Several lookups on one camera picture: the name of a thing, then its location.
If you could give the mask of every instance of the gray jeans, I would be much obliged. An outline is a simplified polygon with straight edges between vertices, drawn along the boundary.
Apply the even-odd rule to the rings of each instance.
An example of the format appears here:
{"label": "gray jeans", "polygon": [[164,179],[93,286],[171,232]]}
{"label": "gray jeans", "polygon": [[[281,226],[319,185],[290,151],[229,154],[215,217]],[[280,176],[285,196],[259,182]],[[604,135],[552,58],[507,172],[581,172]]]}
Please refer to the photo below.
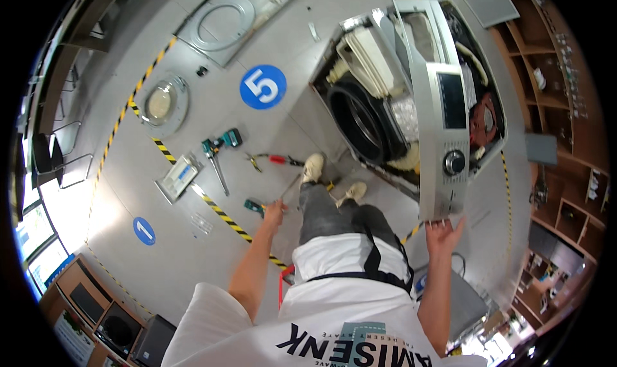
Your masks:
{"label": "gray jeans", "polygon": [[337,209],[326,188],[311,181],[300,186],[300,209],[304,216],[300,245],[314,237],[365,233],[366,225],[374,237],[398,249],[398,239],[386,217],[372,205],[360,206],[355,200],[347,199]]}

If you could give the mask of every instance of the red component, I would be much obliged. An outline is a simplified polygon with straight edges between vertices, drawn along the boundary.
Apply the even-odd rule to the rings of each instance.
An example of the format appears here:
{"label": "red component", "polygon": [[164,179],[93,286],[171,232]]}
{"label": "red component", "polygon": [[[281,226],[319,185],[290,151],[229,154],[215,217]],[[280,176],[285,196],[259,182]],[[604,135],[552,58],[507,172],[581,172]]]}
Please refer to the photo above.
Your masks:
{"label": "red component", "polygon": [[288,274],[290,274],[291,272],[295,270],[296,270],[296,266],[291,264],[290,266],[285,268],[285,270],[282,271],[278,276],[278,310],[279,311],[281,310],[281,304],[282,304],[282,278],[284,278],[285,276],[287,276]]}
{"label": "red component", "polygon": [[[486,116],[491,122],[487,124]],[[473,108],[473,118],[469,120],[469,142],[477,146],[485,146],[497,133],[497,116],[490,93],[484,94],[482,101]]]}
{"label": "red component", "polygon": [[279,165],[284,165],[287,163],[287,158],[282,155],[268,155],[268,160],[272,163],[278,163]]}

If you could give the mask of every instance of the hand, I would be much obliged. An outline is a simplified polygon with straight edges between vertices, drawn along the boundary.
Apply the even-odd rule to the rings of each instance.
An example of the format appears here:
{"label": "hand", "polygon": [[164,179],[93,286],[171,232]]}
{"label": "hand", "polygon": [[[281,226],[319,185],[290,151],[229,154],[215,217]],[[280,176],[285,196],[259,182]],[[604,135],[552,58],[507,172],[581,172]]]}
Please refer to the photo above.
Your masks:
{"label": "hand", "polygon": [[278,227],[282,224],[282,213],[287,210],[287,205],[278,199],[266,207],[264,215],[264,225],[273,230],[273,233],[278,232]]}
{"label": "hand", "polygon": [[441,221],[425,221],[426,247],[429,257],[452,255],[454,248],[457,247],[459,239],[463,234],[466,217],[459,220],[456,229],[452,229],[450,219]]}

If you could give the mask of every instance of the blue circle sign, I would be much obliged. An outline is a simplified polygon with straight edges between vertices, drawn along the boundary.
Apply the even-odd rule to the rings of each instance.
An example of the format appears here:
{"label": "blue circle sign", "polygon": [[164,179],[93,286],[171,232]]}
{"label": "blue circle sign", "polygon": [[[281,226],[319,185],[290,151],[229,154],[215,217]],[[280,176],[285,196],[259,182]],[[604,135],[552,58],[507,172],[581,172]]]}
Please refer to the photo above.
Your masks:
{"label": "blue circle sign", "polygon": [[278,105],[287,91],[287,79],[278,68],[258,65],[249,70],[240,82],[240,96],[253,109],[267,110]]}
{"label": "blue circle sign", "polygon": [[147,246],[154,245],[156,241],[156,236],[154,235],[154,229],[152,226],[146,221],[145,218],[135,217],[133,220],[133,230],[135,231],[135,235],[137,238],[142,241]]}

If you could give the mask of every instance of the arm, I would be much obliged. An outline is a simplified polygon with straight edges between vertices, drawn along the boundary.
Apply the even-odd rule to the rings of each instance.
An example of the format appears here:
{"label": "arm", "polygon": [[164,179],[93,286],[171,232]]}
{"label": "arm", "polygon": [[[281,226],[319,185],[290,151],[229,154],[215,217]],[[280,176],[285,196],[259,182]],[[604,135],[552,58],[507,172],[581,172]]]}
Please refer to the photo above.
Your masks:
{"label": "arm", "polygon": [[429,254],[426,288],[418,309],[422,330],[440,357],[445,356],[445,346],[450,332],[450,290],[452,251],[459,243],[465,217],[456,230],[452,223],[427,221],[426,247]]}
{"label": "arm", "polygon": [[282,200],[268,205],[264,222],[229,283],[229,294],[242,304],[252,322],[255,322],[257,310],[264,297],[272,238],[282,224],[282,211],[285,209],[287,205],[283,204]]}

